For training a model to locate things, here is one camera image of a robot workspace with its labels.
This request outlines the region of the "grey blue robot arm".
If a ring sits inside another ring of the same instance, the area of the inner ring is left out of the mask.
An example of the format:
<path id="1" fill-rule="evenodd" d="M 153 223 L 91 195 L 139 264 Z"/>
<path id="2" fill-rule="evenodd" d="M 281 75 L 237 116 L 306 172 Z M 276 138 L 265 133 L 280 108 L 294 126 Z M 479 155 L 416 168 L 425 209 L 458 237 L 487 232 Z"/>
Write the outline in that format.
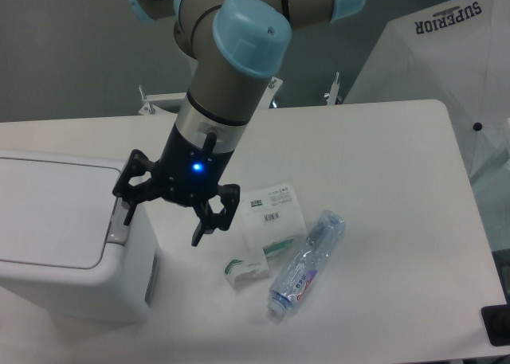
<path id="1" fill-rule="evenodd" d="M 194 245 L 227 230 L 241 190 L 220 178 L 282 66 L 293 30 L 356 14 L 365 1 L 129 0 L 144 20 L 174 17 L 175 41 L 197 67 L 160 158 L 134 150 L 116 181 L 124 224 L 140 203 L 161 198 L 195 211 Z"/>

